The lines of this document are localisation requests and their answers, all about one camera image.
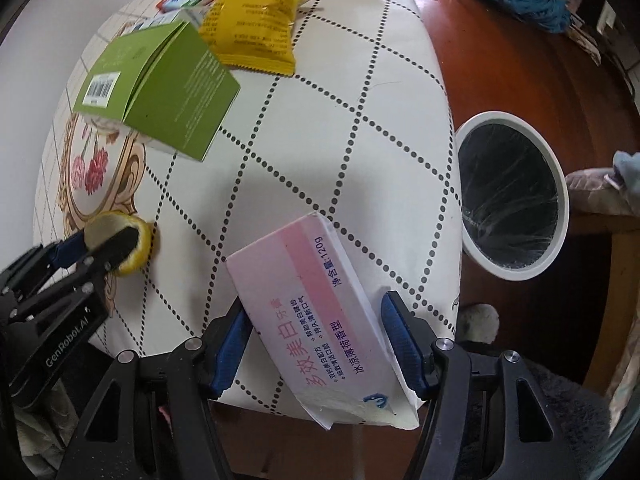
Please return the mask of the green paper box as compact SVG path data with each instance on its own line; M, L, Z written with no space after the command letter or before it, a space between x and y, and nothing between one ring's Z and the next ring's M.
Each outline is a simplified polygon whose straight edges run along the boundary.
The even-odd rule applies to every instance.
M239 92L198 30L176 21L111 41L73 111L96 130L126 127L201 162Z

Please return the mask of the yellow lemon peel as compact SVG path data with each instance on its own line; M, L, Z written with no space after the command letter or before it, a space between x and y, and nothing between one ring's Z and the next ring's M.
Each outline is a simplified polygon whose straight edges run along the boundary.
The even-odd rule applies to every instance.
M102 212L84 229L84 239L96 264L115 275L136 272L151 253L151 227L120 211Z

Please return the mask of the light blue blanket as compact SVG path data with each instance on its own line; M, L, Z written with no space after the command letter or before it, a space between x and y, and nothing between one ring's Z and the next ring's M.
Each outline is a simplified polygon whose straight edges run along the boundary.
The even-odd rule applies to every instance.
M630 154L616 151L613 167L630 194L638 195L640 190L640 153Z

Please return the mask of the white round trash bin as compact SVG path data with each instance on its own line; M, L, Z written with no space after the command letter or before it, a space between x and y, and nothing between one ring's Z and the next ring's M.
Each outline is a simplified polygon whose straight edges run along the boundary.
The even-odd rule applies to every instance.
M533 126L501 110L467 120L456 142L465 255L500 280L536 278L570 223L559 159Z

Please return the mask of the white patterned tablecloth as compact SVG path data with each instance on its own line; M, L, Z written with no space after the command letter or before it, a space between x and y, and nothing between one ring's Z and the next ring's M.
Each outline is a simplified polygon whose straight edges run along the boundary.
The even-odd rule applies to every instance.
M311 211L340 240L369 297L397 290L434 332L456 330L461 211L444 78L413 0L311 0L291 77L239 70L240 92L203 160L135 133L100 136L73 102L107 44L160 0L132 0L81 53L40 162L32 238L49 244L104 210L156 227L152 260L111 284L108 352L169 351L221 316L226 259Z

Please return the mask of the pink toothpaste box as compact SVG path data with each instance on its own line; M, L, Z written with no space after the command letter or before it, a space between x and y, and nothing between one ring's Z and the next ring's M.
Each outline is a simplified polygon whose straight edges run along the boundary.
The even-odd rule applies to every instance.
M229 256L227 268L273 364L312 420L324 429L416 429L418 401L326 217L312 212L255 240Z

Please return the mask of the yellow snack bag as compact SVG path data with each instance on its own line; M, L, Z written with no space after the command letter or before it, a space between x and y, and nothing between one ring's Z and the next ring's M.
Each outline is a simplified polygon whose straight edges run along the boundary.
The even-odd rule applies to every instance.
M309 0L214 0L200 36L227 66L278 76L295 73L293 27Z

